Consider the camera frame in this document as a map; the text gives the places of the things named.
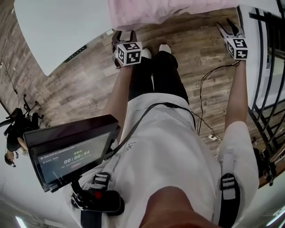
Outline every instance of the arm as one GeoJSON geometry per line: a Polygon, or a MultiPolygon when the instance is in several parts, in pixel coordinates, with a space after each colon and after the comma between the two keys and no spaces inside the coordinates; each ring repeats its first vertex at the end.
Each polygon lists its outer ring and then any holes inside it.
{"type": "Polygon", "coordinates": [[[240,61],[236,67],[232,88],[228,99],[225,130],[236,121],[246,122],[248,93],[246,87],[246,62],[240,61]]]}
{"type": "Polygon", "coordinates": [[[120,69],[119,75],[113,87],[110,98],[102,112],[102,115],[111,114],[119,121],[119,126],[121,127],[121,131],[117,138],[118,142],[120,142],[126,119],[126,110],[128,106],[131,74],[132,74],[131,66],[125,66],[120,69]]]}
{"type": "Polygon", "coordinates": [[[19,144],[27,151],[28,149],[23,139],[21,139],[20,137],[18,137],[17,139],[18,139],[19,144]]]}

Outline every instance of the screen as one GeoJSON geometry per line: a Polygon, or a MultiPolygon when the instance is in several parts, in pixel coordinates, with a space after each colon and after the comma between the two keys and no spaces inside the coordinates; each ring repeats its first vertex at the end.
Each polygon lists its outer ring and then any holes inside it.
{"type": "Polygon", "coordinates": [[[50,183],[102,157],[110,133],[38,157],[45,179],[50,183]]]}

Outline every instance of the metal railing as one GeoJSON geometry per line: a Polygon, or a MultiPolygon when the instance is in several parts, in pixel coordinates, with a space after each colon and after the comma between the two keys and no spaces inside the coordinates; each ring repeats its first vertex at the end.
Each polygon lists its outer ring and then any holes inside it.
{"type": "Polygon", "coordinates": [[[285,82],[285,64],[275,102],[273,102],[271,105],[266,105],[269,97],[269,92],[272,87],[275,58],[278,57],[281,59],[285,59],[284,9],[281,5],[280,0],[277,0],[277,4],[281,12],[281,18],[274,16],[271,13],[264,13],[264,16],[262,16],[258,9],[256,9],[256,13],[249,14],[250,18],[258,21],[260,44],[261,44],[260,46],[261,59],[260,59],[259,77],[257,81],[256,94],[254,97],[252,107],[248,107],[248,113],[261,134],[261,137],[268,151],[270,161],[272,161],[272,158],[277,159],[284,153],[283,147],[285,144],[285,139],[281,141],[281,139],[285,138],[285,131],[282,134],[280,134],[281,126],[285,121],[285,108],[277,111],[277,108],[280,108],[282,105],[284,105],[285,102],[285,99],[281,100],[281,93],[283,91],[284,82],[285,82]],[[267,31],[263,31],[261,23],[262,21],[266,23],[267,31]],[[268,51],[269,51],[269,56],[271,57],[271,66],[269,71],[268,84],[265,85],[266,92],[264,95],[264,100],[263,102],[261,102],[262,105],[260,103],[260,105],[258,106],[257,100],[261,92],[261,81],[262,81],[262,75],[264,74],[263,72],[264,33],[267,33],[268,37],[268,51]],[[282,115],[282,113],[284,113],[283,117],[280,120],[278,119],[277,121],[278,123],[276,123],[276,116],[282,115]]]}

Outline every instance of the shoulder strap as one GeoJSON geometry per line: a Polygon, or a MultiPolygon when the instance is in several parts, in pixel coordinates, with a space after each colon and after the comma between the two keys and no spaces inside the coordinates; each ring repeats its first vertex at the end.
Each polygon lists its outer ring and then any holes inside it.
{"type": "Polygon", "coordinates": [[[230,228],[236,221],[240,207],[240,188],[233,173],[234,154],[225,153],[222,177],[216,196],[213,222],[222,228],[230,228]]]}

